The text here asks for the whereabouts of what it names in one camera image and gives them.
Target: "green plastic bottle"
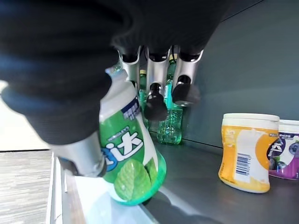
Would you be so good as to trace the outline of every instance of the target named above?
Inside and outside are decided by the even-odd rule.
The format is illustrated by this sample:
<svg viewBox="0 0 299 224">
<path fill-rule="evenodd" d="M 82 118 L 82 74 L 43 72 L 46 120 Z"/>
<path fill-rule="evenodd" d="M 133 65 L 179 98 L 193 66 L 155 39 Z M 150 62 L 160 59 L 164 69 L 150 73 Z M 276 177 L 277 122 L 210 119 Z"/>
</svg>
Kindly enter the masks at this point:
<svg viewBox="0 0 299 224">
<path fill-rule="evenodd" d="M 139 90 L 139 104 L 142 112 L 146 105 L 146 70 L 140 70 L 140 90 Z M 147 129 L 149 129 L 149 121 L 142 115 L 143 123 Z"/>
<path fill-rule="evenodd" d="M 183 108 L 172 102 L 171 89 L 172 79 L 176 69 L 176 61 L 172 55 L 169 58 L 169 67 L 167 70 L 167 81 L 165 86 L 164 102 L 168 109 L 166 120 L 159 122 L 157 139 L 164 144 L 177 145 L 182 139 L 181 123 L 183 117 Z"/>
</svg>

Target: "bottle label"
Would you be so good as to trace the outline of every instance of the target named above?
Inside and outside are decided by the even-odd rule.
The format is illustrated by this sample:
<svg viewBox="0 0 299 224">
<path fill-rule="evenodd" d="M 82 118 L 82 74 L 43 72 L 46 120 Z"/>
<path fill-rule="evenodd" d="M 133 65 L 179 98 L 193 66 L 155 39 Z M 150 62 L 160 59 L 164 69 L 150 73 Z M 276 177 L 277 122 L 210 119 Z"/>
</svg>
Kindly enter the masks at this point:
<svg viewBox="0 0 299 224">
<path fill-rule="evenodd" d="M 139 90 L 139 102 L 142 110 L 144 111 L 145 105 L 146 105 L 146 91 L 145 90 Z"/>
<path fill-rule="evenodd" d="M 278 130 L 222 126 L 223 158 L 219 177 L 243 190 L 266 192 L 270 188 L 266 156 Z"/>
<path fill-rule="evenodd" d="M 151 139 L 144 139 L 145 131 L 137 97 L 100 123 L 100 144 L 107 163 L 103 178 L 115 200 L 142 198 L 156 180 L 157 154 L 154 147 L 146 148 Z"/>
<path fill-rule="evenodd" d="M 172 96 L 171 96 L 171 89 L 172 89 L 172 81 L 171 83 L 167 84 L 165 86 L 165 92 L 164 92 L 164 102 L 166 104 L 167 109 L 169 110 L 179 110 L 182 109 L 181 106 L 176 105 L 172 101 Z"/>
<path fill-rule="evenodd" d="M 268 148 L 269 174 L 299 179 L 299 134 L 279 132 L 279 138 Z"/>
</svg>

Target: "shelf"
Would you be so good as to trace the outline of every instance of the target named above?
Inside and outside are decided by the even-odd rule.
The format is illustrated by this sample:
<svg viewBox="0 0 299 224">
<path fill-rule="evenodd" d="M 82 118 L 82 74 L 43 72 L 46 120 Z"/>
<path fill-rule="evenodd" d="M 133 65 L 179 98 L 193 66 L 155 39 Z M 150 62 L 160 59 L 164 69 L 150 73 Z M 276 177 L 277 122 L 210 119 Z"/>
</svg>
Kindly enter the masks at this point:
<svg viewBox="0 0 299 224">
<path fill-rule="evenodd" d="M 156 149 L 167 175 L 145 207 L 159 223 L 298 223 L 299 181 L 270 177 L 269 192 L 248 193 L 218 178 L 220 155 L 187 146 L 156 144 Z"/>
</svg>

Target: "bottle cap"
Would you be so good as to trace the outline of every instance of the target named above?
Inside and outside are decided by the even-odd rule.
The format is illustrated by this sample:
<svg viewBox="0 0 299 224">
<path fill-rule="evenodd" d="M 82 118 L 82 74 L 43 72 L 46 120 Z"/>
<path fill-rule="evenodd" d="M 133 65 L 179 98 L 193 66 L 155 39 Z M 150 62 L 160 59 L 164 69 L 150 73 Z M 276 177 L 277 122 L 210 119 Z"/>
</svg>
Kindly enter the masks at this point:
<svg viewBox="0 0 299 224">
<path fill-rule="evenodd" d="M 146 70 L 140 70 L 140 74 L 145 74 L 146 75 Z"/>
<path fill-rule="evenodd" d="M 261 113 L 225 113 L 223 118 L 228 119 L 256 119 L 256 120 L 270 120 L 274 122 L 279 121 L 279 116 Z"/>
<path fill-rule="evenodd" d="M 174 54 L 174 59 L 177 59 L 178 58 L 178 54 Z M 169 60 L 171 61 L 171 60 L 173 60 L 173 56 L 172 56 L 172 54 L 170 54 L 170 56 L 169 56 Z"/>
</svg>

